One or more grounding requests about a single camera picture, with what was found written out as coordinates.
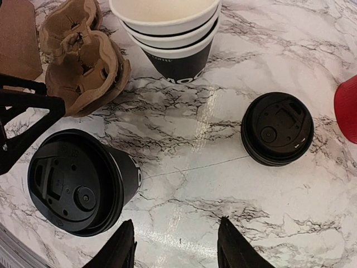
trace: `coffee cup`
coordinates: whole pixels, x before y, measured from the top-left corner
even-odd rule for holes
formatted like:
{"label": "coffee cup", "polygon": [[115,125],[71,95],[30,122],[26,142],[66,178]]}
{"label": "coffee cup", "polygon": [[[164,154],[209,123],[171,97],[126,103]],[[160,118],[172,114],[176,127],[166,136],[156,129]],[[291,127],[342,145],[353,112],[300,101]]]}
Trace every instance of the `coffee cup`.
{"label": "coffee cup", "polygon": [[35,207],[55,226],[82,237],[110,229],[141,183],[131,155],[74,129],[47,138],[28,170]]}
{"label": "coffee cup", "polygon": [[174,35],[197,29],[212,18],[221,0],[109,0],[110,9],[144,35]]}
{"label": "coffee cup", "polygon": [[201,40],[205,37],[212,29],[214,23],[219,17],[221,11],[221,4],[217,6],[216,12],[213,14],[212,18],[207,21],[207,23],[203,24],[201,27],[192,30],[188,33],[181,35],[172,35],[172,36],[148,36],[143,35],[133,29],[131,29],[125,22],[120,21],[124,29],[134,36],[141,43],[161,48],[161,49],[175,49],[178,47],[184,47],[191,45],[198,40]]}
{"label": "coffee cup", "polygon": [[180,49],[158,49],[147,46],[128,33],[135,44],[141,47],[156,70],[174,84],[188,84],[201,77],[207,63],[213,38],[218,31],[218,18],[211,31],[198,42]]}

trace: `black plastic lid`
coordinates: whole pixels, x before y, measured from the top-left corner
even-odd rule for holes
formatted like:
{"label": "black plastic lid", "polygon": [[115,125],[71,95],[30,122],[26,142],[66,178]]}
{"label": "black plastic lid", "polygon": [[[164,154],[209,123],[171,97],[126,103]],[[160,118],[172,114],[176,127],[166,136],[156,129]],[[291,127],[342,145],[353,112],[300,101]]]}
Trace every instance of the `black plastic lid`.
{"label": "black plastic lid", "polygon": [[268,93],[248,107],[241,130],[248,154],[267,166],[284,166],[300,158],[313,139],[313,120],[296,97]]}
{"label": "black plastic lid", "polygon": [[102,145],[80,130],[57,132],[43,142],[28,170],[36,208],[77,236],[108,230],[123,208],[120,172]]}

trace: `marble surface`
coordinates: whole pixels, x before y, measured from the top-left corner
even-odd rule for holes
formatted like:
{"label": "marble surface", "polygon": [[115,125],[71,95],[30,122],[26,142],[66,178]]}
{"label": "marble surface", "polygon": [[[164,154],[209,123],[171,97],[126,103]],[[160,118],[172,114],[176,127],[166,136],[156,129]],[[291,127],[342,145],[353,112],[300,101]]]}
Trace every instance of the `marble surface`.
{"label": "marble surface", "polygon": [[[62,0],[31,0],[37,25]],[[357,5],[349,0],[223,0],[222,23],[204,76],[164,81],[111,13],[102,30],[133,67],[127,89],[82,119],[64,118],[0,177],[0,222],[53,267],[82,267],[125,219],[133,219],[136,268],[217,267],[219,217],[229,216],[275,267],[357,267],[357,146],[336,124],[333,97],[357,73]],[[46,70],[49,59],[41,54]],[[240,139],[253,99],[297,96],[316,135],[285,167],[254,162]],[[44,111],[8,125],[20,133]],[[31,203],[28,162],[41,141],[80,128],[142,164],[139,194],[108,232],[78,238],[52,226]]]}

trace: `stack of paper cups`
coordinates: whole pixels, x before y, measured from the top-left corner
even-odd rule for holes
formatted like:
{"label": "stack of paper cups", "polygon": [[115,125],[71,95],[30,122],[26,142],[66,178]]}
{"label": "stack of paper cups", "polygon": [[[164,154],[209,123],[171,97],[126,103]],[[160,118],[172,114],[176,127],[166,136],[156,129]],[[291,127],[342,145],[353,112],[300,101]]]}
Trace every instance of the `stack of paper cups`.
{"label": "stack of paper cups", "polygon": [[204,70],[220,24],[221,0],[109,0],[110,8],[156,70],[188,84]]}

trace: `white marble countertop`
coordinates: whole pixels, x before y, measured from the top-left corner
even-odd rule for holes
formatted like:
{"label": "white marble countertop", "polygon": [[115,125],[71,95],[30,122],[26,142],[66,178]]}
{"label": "white marble countertop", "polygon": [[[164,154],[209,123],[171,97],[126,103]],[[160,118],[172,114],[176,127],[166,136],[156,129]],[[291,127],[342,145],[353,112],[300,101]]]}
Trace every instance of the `white marble countertop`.
{"label": "white marble countertop", "polygon": [[[40,25],[62,0],[31,2]],[[132,63],[131,82],[91,116],[62,119],[0,177],[0,222],[54,267],[82,267],[131,218],[137,268],[216,268],[219,217],[229,216],[276,268],[356,268],[357,146],[341,135],[333,98],[339,83],[357,74],[357,5],[224,0],[207,70],[186,86],[165,82],[107,0],[100,6],[103,30]],[[257,164],[240,139],[246,108],[272,91],[298,97],[315,121],[309,152],[285,167]],[[42,115],[29,109],[9,128],[19,133]],[[28,194],[32,154],[66,128],[87,131],[143,165],[139,194],[110,231],[93,238],[55,228]]]}

